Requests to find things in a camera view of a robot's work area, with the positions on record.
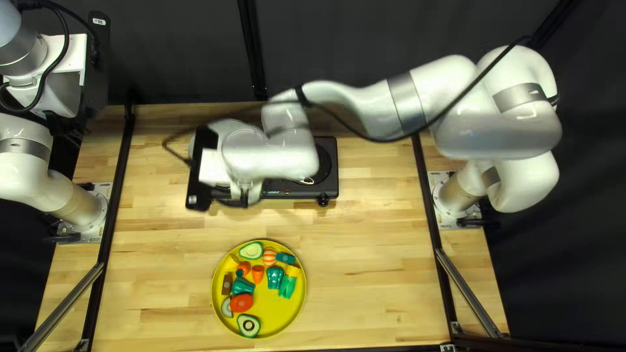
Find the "wooden table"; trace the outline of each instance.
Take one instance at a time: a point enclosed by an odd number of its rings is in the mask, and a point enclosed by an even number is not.
[[[273,351],[449,340],[410,140],[375,144],[338,137],[340,191],[328,208],[313,200],[263,200],[247,210],[214,204],[207,213],[185,208],[188,169],[161,141],[253,105],[138,106],[94,350]],[[85,137],[74,181],[112,180],[122,114],[120,106],[110,106],[90,123],[93,133]],[[258,115],[243,120],[257,122]],[[316,135],[345,134],[328,118],[311,120]],[[173,147],[186,154],[188,138]],[[461,273],[475,274],[467,277],[470,286],[502,322],[485,240],[474,232],[442,239]],[[298,255],[309,290],[302,313],[283,333],[244,339],[215,316],[211,277],[227,251],[259,237],[277,239]],[[57,246],[39,322],[95,263],[98,247]],[[76,345],[86,302],[84,297],[41,351]]]

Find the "toy avocado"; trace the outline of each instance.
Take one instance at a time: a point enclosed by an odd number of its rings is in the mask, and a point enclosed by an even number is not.
[[[254,260],[261,258],[263,256],[263,245],[261,242],[252,242],[248,243],[245,246],[241,247],[239,250],[239,256],[244,257],[246,259]]]
[[[237,317],[237,326],[242,336],[253,338],[258,335],[261,330],[259,320],[247,314],[239,314]]]

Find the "yellow tray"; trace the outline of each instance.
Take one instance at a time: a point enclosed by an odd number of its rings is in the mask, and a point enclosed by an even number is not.
[[[261,260],[261,258],[251,261],[249,259],[245,259],[239,256],[239,249],[251,242],[260,242],[263,245],[264,249],[267,247],[272,247],[278,253],[289,253],[295,256],[295,265],[300,267],[302,270],[300,271],[300,275],[296,279],[294,293],[289,299],[279,297],[277,289],[267,288],[267,275],[264,272],[263,280],[258,285],[256,285],[256,288],[254,289],[254,294],[252,295],[252,299],[254,300],[252,308],[244,313],[233,313],[232,318],[226,318],[222,314],[221,307],[224,299],[228,298],[229,296],[222,295],[222,282],[224,279],[224,275],[226,275],[227,273],[230,273],[232,275],[233,280],[236,278],[236,268],[227,267],[228,262],[226,261],[226,258],[229,254],[233,254],[237,256],[237,258],[241,261],[250,262],[250,265],[252,266],[263,265],[263,261]],[[286,272],[287,264],[277,261],[276,266],[281,267]],[[244,276],[244,279],[254,283],[251,272]],[[302,305],[304,304],[306,292],[307,279],[304,274],[304,268],[298,260],[298,257],[292,251],[290,251],[289,248],[283,246],[278,242],[269,240],[257,240],[240,244],[239,246],[232,249],[224,258],[222,258],[220,264],[215,270],[215,274],[213,274],[213,281],[211,285],[211,300],[213,303],[213,309],[215,310],[215,314],[220,318],[220,320],[222,321],[224,326],[228,328],[228,330],[231,330],[233,333],[244,337],[239,333],[239,328],[237,327],[237,316],[239,316],[239,314],[248,314],[251,316],[255,316],[257,319],[259,319],[261,325],[259,334],[255,338],[268,338],[283,331],[286,327],[289,326],[289,324],[291,324],[291,322],[295,320],[295,318],[300,313],[300,310],[302,309]]]

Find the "burner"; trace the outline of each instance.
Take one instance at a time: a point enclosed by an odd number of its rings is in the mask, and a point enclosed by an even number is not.
[[[315,199],[319,206],[327,206],[330,199],[339,196],[339,168],[337,166],[337,140],[334,137],[315,137],[319,168],[315,175],[300,181],[265,179],[261,199]],[[238,200],[230,199],[227,187],[211,187],[198,182],[197,173],[190,173],[187,199],[194,196],[195,203],[185,204],[188,209],[206,211],[213,200],[231,207],[239,207]]]
[[[315,144],[317,151],[317,159],[319,160],[319,168],[317,173],[311,177],[304,177],[302,180],[293,181],[299,185],[313,186],[322,182],[328,177],[331,172],[332,160],[326,149],[322,148],[319,144]]]

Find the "striped toy fruit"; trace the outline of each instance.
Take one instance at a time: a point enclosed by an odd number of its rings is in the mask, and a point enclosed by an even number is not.
[[[271,247],[265,248],[261,260],[263,260],[263,264],[265,264],[265,266],[273,266],[274,264],[276,264],[276,250]]]

